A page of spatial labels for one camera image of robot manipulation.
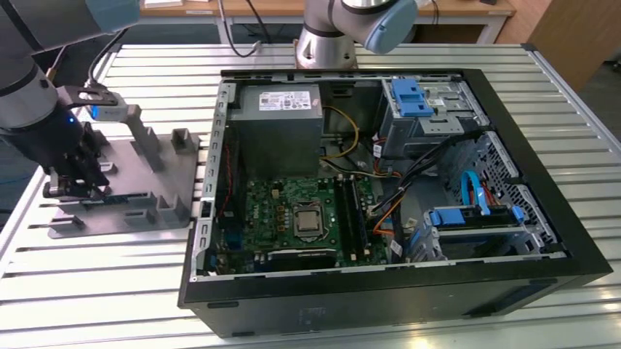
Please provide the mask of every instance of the label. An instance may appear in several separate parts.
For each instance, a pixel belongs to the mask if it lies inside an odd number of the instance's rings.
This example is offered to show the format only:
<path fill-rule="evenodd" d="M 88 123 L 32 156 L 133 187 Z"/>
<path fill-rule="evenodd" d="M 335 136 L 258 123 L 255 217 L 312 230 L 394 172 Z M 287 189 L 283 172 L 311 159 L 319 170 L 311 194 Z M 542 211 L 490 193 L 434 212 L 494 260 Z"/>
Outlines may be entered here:
<path fill-rule="evenodd" d="M 311 93 L 263 92 L 259 96 L 259 111 L 302 111 L 311 109 Z"/>
<path fill-rule="evenodd" d="M 382 157 L 382 146 L 379 144 L 374 144 L 372 145 L 372 156 L 375 158 L 380 158 Z"/>
<path fill-rule="evenodd" d="M 511 12 L 510 11 L 489 11 L 487 14 L 491 16 L 493 15 L 510 16 Z"/>
<path fill-rule="evenodd" d="M 414 218 L 410 217 L 407 219 L 406 229 L 407 230 L 414 230 L 414 228 L 417 227 L 417 223 L 418 223 L 418 221 Z"/>
<path fill-rule="evenodd" d="M 390 249 L 400 257 L 400 254 L 403 253 L 403 248 L 400 247 L 399 243 L 396 241 L 394 241 L 394 240 L 390 243 Z"/>
<path fill-rule="evenodd" d="M 185 11 L 185 15 L 212 15 L 214 11 Z"/>
<path fill-rule="evenodd" d="M 445 101 L 442 100 L 442 98 L 438 98 L 437 100 L 427 100 L 427 104 L 430 107 L 439 107 L 439 106 L 445 106 Z"/>

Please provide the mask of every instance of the power supply label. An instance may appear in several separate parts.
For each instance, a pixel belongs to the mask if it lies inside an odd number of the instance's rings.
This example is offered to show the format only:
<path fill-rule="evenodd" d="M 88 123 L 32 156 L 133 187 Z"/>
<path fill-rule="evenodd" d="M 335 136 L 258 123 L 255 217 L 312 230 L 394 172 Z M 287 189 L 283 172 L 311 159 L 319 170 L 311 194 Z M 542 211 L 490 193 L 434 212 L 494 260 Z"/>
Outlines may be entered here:
<path fill-rule="evenodd" d="M 259 96 L 259 111 L 299 111 L 311 109 L 311 93 L 263 92 Z"/>

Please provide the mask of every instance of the green circuit board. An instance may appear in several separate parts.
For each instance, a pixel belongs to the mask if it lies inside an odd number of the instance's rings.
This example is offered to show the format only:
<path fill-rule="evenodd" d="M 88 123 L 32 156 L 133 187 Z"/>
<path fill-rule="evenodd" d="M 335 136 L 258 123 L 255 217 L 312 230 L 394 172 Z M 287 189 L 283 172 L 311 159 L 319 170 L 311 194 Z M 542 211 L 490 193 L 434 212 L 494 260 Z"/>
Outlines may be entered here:
<path fill-rule="evenodd" d="M 280 179 L 250 181 L 247 184 L 246 227 L 242 249 L 244 252 L 276 249 L 334 249 L 338 266 L 379 265 L 386 263 L 384 243 L 380 237 L 371 236 L 367 226 L 368 245 L 364 258 L 352 260 L 343 255 L 339 233 L 339 219 L 334 189 L 335 179 Z M 360 207 L 375 204 L 371 181 L 356 180 Z M 295 207 L 299 204 L 319 207 L 320 236 L 300 238 L 295 234 Z M 230 258 L 235 273 L 254 272 L 248 254 Z"/>

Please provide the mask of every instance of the metal workbench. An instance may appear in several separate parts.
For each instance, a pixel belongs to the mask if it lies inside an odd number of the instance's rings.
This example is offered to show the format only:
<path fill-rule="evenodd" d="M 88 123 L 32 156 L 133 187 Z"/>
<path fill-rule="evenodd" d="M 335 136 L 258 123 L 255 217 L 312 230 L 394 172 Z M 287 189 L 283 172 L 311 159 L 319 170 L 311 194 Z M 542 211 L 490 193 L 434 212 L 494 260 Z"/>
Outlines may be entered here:
<path fill-rule="evenodd" d="M 187 127 L 205 141 L 219 71 L 291 68 L 292 53 L 291 45 L 274 45 L 240 59 L 219 45 L 125 45 L 99 71 L 105 85 L 140 104 L 143 120 L 157 133 Z M 41 198 L 39 170 L 0 235 L 1 348 L 621 345 L 621 147 L 541 55 L 519 46 L 408 45 L 386 56 L 359 48 L 358 60 L 362 68 L 485 72 L 615 273 L 503 317 L 222 340 L 176 307 L 188 229 L 51 240 L 39 225 L 56 208 Z M 96 127 L 109 137 L 129 135 L 119 124 Z M 197 178 L 203 172 L 199 167 Z"/>

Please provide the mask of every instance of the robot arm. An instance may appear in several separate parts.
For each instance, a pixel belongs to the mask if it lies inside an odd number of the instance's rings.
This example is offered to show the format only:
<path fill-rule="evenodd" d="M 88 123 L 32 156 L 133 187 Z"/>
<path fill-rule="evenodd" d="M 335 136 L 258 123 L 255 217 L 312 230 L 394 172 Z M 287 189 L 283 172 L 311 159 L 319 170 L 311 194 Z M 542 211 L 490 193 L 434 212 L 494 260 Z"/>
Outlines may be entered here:
<path fill-rule="evenodd" d="M 375 53 L 403 40 L 414 0 L 307 0 L 296 59 L 304 68 L 355 66 L 352 39 Z M 0 137 L 52 181 L 47 197 L 101 197 L 108 185 L 97 135 L 73 118 L 81 105 L 119 106 L 104 89 L 56 89 L 31 55 L 129 27 L 139 0 L 0 0 Z M 81 99 L 80 93 L 97 98 Z"/>
<path fill-rule="evenodd" d="M 304 68 L 355 66 L 352 40 L 383 55 L 403 42 L 418 14 L 414 0 L 306 1 L 296 61 Z"/>
<path fill-rule="evenodd" d="M 45 196 L 103 195 L 97 137 L 69 109 L 116 101 L 104 90 L 56 89 L 31 55 L 111 33 L 139 15 L 137 0 L 0 0 L 0 137 L 55 179 Z"/>

